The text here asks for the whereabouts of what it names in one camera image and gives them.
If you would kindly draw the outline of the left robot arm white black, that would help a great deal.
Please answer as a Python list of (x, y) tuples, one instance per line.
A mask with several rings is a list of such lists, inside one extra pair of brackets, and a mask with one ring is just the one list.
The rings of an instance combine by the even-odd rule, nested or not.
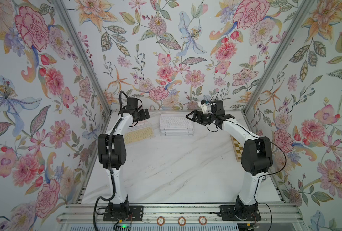
[(142, 109), (143, 103), (140, 99), (126, 97), (127, 104), (120, 104), (118, 119), (113, 128), (98, 137), (98, 160), (106, 170), (112, 184), (112, 195), (110, 201), (113, 204), (121, 204), (128, 201), (128, 195), (122, 183), (121, 166), (127, 159), (125, 135), (128, 130), (137, 125), (138, 122), (150, 118), (147, 109)]

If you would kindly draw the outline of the aluminium front rail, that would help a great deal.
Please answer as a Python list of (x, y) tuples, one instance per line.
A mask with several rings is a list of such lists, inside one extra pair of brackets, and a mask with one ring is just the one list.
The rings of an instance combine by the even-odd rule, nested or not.
[[(156, 223), (158, 217), (162, 216), (166, 224), (178, 223), (179, 217), (186, 219), (186, 224), (198, 223), (200, 216), (207, 218), (207, 224), (222, 222), (223, 219), (218, 217), (220, 212), (219, 206), (234, 205), (231, 203), (196, 203), (196, 204), (130, 204), (130, 206), (143, 206), (143, 223)], [(299, 223), (303, 222), (302, 214), (294, 204), (285, 203), (265, 203), (259, 204), (258, 210), (261, 215), (259, 223)], [(93, 222), (94, 204), (78, 204), (70, 205), (64, 208), (62, 214), (58, 215), (57, 221), (64, 223), (83, 223), (89, 224)]]

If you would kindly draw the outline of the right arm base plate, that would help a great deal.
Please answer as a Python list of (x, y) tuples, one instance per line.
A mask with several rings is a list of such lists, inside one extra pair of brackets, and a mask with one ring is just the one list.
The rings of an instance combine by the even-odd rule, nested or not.
[(237, 196), (234, 205), (219, 206), (220, 212), (217, 216), (221, 217), (223, 221), (260, 221), (261, 215), (258, 210), (258, 205), (255, 200), (246, 204)]

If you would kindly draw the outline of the white keyboard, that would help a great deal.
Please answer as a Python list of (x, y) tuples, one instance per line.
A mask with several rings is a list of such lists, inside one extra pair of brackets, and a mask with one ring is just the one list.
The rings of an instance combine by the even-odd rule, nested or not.
[(185, 115), (162, 114), (159, 127), (161, 130), (193, 130), (193, 122)]
[(193, 133), (160, 133), (161, 136), (193, 136)]

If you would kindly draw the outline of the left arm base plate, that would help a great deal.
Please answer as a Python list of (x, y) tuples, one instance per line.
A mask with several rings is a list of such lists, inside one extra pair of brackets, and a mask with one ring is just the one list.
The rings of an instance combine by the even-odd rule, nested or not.
[(130, 206), (127, 200), (120, 204), (109, 202), (104, 211), (103, 221), (142, 221), (143, 214), (143, 206)]

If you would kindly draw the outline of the pink keyboard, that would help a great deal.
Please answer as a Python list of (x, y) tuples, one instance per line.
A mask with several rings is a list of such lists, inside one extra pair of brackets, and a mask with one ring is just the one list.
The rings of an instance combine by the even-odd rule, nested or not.
[(193, 135), (193, 131), (161, 131), (161, 135)]

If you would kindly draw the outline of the wooden chessboard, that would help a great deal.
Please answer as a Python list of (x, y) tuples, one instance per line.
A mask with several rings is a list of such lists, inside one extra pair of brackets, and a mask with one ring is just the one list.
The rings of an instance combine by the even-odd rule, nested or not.
[(243, 146), (233, 136), (231, 136), (231, 141), (233, 144), (234, 154), (235, 154), (236, 160), (238, 162), (240, 162), (241, 157), (242, 157), (242, 153), (243, 153)]

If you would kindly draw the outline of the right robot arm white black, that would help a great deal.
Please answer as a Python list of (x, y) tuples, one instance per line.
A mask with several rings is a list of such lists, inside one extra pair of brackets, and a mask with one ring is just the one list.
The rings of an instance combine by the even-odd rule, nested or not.
[(211, 101), (209, 105), (202, 100), (198, 105), (201, 110), (187, 114), (188, 120), (203, 126), (216, 125), (243, 145), (240, 162), (245, 175), (242, 189), (236, 197), (234, 214), (239, 219), (245, 219), (248, 215), (258, 212), (256, 195), (261, 178), (268, 175), (268, 170), (273, 165), (271, 141), (268, 137), (252, 133), (234, 116), (226, 114), (221, 100)]

